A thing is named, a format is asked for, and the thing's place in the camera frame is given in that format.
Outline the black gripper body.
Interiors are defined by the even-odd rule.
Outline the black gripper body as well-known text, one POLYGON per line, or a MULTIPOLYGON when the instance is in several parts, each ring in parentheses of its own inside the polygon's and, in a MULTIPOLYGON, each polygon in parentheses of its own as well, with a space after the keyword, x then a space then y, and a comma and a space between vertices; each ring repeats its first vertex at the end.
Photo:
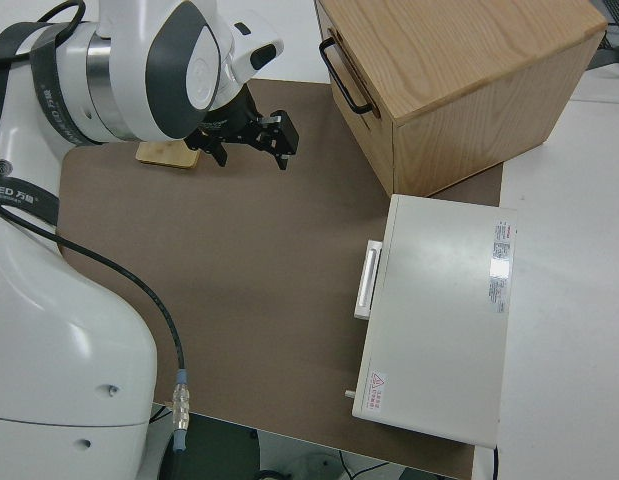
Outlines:
POLYGON ((259 150, 272 152, 269 143, 257 140, 262 130, 258 120, 255 101, 248 87, 242 87, 238 94, 224 106, 209 110, 197 129, 185 138, 191 150, 220 152, 223 143, 243 143, 259 150))

